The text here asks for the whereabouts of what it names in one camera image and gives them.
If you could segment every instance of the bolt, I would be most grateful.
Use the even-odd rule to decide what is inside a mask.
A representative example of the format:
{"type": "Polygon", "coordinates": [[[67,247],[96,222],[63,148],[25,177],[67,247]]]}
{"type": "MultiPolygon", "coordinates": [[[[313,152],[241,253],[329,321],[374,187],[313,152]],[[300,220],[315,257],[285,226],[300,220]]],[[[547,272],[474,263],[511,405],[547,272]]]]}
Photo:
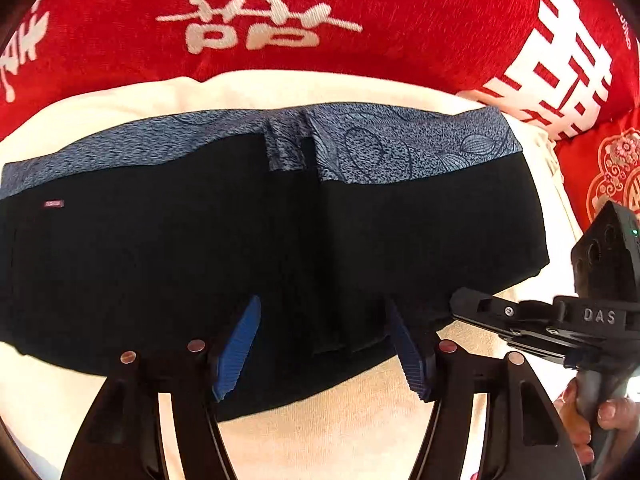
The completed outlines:
{"type": "Polygon", "coordinates": [[[453,352],[458,349],[458,345],[456,345],[451,339],[443,339],[440,341],[438,348],[445,354],[453,354],[453,352]]]}
{"type": "Polygon", "coordinates": [[[205,344],[204,341],[202,339],[194,339],[192,341],[189,341],[189,344],[187,345],[187,350],[189,352],[202,352],[204,350],[205,344]]]}
{"type": "Polygon", "coordinates": [[[124,352],[124,354],[120,356],[120,362],[125,365],[129,365],[135,360],[136,360],[136,353],[132,352],[131,350],[124,352]]]}
{"type": "Polygon", "coordinates": [[[509,361],[516,366],[520,366],[524,364],[524,355],[520,354],[519,352],[511,352],[509,354],[509,361]]]}

